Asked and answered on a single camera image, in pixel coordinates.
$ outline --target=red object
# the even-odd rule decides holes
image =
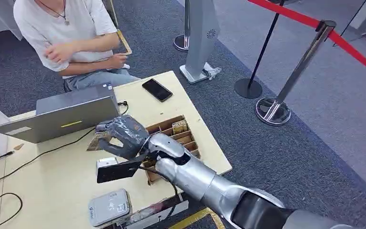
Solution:
[[[309,16],[303,15],[301,13],[298,13],[296,11],[284,8],[282,6],[276,5],[274,3],[271,3],[267,0],[248,0],[249,2],[252,2],[258,6],[261,6],[263,8],[266,8],[268,10],[274,11],[276,13],[279,13],[283,16],[286,16],[288,18],[291,18],[297,22],[300,22],[304,25],[311,26],[313,28],[316,28],[319,24],[319,21],[315,18],[311,18]],[[342,48],[344,51],[352,55],[356,60],[358,60],[360,63],[366,66],[366,57],[363,56],[359,51],[357,51],[351,44],[349,44],[345,39],[343,39],[339,34],[337,34],[335,31],[332,31],[329,35],[329,38],[336,43],[340,48]]]

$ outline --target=gray laptop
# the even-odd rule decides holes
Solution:
[[[38,103],[38,114],[1,124],[0,133],[39,143],[94,127],[99,122],[118,116],[112,88],[95,88],[89,88],[90,93],[81,90],[43,99]]]
[[[118,110],[116,96],[110,83],[104,83],[94,87],[88,87],[83,90],[58,94],[44,99],[37,100],[36,115],[59,110],[61,108],[86,103],[91,100],[110,96],[114,106]]]

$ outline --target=black phone screen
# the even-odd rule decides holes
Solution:
[[[151,93],[153,96],[155,96],[155,98],[157,98],[161,102],[165,101],[170,96],[172,96],[172,93],[168,89],[160,85],[154,79],[148,80],[147,82],[142,84],[142,87],[149,93]]]

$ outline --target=man's hand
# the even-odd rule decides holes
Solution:
[[[127,56],[124,53],[117,53],[113,56],[109,57],[106,62],[109,67],[112,69],[122,68],[124,66],[125,61],[127,60]]]
[[[78,51],[77,45],[72,42],[55,44],[47,48],[45,56],[55,63],[63,63],[69,60],[72,55]]]

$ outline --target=cardboard compartment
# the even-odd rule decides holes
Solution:
[[[161,123],[156,123],[152,126],[147,127],[147,131],[150,135],[154,135],[156,133],[163,133],[165,135],[170,136],[180,144],[182,144],[192,155],[197,158],[201,157],[201,154],[198,150],[198,146],[194,139],[194,136],[190,130],[189,125],[187,124],[187,128],[175,128],[173,129],[173,124],[179,121],[185,120],[184,116],[178,116],[175,118],[171,118],[169,120],[163,121]],[[155,170],[155,161],[148,160],[143,162],[143,166],[145,168],[149,168]],[[148,185],[153,184],[156,180],[161,179],[158,174],[147,172],[146,175],[148,177]]]

